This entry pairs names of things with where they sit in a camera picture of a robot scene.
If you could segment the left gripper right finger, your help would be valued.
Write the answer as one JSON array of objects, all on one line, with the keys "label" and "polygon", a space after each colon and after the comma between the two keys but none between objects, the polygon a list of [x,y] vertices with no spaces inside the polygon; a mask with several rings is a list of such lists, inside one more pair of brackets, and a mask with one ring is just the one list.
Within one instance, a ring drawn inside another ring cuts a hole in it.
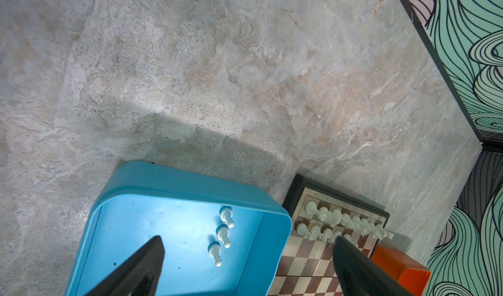
[{"label": "left gripper right finger", "polygon": [[410,295],[344,237],[335,239],[332,260],[345,296]]}]

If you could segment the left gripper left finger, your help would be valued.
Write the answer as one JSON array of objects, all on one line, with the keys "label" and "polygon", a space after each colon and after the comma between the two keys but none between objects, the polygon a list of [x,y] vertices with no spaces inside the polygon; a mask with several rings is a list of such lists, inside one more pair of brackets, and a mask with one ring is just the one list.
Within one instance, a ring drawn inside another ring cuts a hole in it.
[{"label": "left gripper left finger", "polygon": [[154,295],[161,277],[165,247],[160,236],[151,238],[88,295]]}]

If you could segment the white pawn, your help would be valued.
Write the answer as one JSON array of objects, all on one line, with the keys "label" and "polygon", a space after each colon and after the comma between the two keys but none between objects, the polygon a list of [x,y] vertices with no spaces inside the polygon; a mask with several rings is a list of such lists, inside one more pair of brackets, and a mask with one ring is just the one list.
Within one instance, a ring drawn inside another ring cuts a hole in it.
[{"label": "white pawn", "polygon": [[221,267],[223,262],[221,259],[221,246],[219,242],[213,242],[208,247],[208,255],[213,259],[216,267]]},{"label": "white pawn", "polygon": [[220,210],[220,219],[229,229],[234,227],[233,211],[231,207],[223,207]]},{"label": "white pawn", "polygon": [[229,238],[230,231],[229,231],[228,226],[221,225],[220,227],[217,228],[216,234],[217,234],[218,240],[223,243],[223,246],[225,248],[231,247],[231,241]]}]

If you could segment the orange plastic tray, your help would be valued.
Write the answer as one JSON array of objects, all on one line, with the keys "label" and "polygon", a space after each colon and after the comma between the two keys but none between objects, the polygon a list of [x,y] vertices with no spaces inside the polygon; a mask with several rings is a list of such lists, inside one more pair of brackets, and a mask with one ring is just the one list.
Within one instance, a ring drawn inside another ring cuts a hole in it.
[{"label": "orange plastic tray", "polygon": [[431,278],[431,272],[424,265],[399,250],[378,246],[371,260],[416,296],[422,296]]}]

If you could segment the folding chess board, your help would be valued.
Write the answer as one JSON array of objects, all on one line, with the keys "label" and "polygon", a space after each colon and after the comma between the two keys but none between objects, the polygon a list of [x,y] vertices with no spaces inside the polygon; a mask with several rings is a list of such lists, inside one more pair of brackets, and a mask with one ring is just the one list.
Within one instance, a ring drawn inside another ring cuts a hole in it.
[{"label": "folding chess board", "polygon": [[293,229],[269,295],[342,295],[332,260],[335,238],[346,238],[371,257],[379,239],[371,232],[357,232],[348,223],[366,220],[382,229],[390,217],[376,206],[301,174],[293,178],[283,207]]}]

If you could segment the blue plastic tray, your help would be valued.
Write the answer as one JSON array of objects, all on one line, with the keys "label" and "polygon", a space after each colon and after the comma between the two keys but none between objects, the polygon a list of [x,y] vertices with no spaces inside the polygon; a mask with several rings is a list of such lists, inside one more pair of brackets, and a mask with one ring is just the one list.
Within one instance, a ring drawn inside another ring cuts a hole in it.
[{"label": "blue plastic tray", "polygon": [[[231,247],[217,238],[231,207]],[[289,213],[249,185],[132,161],[111,175],[90,209],[67,295],[85,295],[152,237],[165,259],[157,295],[266,295],[292,230]],[[208,255],[221,246],[222,266]]]}]

